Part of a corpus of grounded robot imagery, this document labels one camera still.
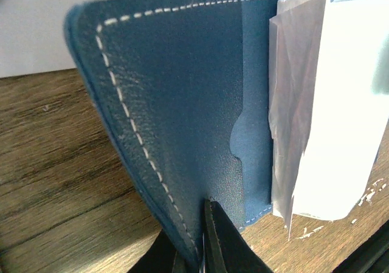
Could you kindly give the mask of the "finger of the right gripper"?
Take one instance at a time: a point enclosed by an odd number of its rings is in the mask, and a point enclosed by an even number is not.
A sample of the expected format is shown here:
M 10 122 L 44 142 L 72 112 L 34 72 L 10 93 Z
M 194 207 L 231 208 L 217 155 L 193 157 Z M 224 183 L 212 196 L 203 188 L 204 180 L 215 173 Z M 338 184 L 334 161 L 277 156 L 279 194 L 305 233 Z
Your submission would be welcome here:
M 333 272 L 388 272 L 388 227 L 381 227 Z

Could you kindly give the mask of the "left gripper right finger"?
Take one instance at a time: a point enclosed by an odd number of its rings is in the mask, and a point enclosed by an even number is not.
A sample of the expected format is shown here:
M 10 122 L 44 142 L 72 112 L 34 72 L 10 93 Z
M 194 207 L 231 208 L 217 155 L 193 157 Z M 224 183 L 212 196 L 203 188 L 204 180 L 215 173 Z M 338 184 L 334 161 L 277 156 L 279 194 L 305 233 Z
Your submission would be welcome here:
M 204 261 L 201 272 L 272 273 L 233 225 L 221 205 L 204 201 Z

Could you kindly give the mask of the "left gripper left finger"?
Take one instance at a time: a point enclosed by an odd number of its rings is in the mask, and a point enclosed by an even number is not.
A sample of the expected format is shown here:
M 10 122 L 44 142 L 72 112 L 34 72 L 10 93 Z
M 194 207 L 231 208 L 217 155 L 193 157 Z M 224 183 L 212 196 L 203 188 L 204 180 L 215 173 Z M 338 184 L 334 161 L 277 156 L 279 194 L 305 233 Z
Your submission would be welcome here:
M 128 273 L 194 272 L 181 257 L 165 232 L 160 232 L 148 251 Z

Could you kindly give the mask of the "blue leather card holder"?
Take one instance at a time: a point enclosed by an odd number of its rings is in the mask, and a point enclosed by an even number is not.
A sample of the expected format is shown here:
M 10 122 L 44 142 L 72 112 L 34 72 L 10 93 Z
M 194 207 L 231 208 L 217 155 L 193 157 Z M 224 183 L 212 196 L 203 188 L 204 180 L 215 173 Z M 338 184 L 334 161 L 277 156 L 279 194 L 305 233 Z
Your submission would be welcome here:
M 69 52 L 144 203 L 201 272 L 204 201 L 238 232 L 345 218 L 388 121 L 388 0 L 96 0 Z

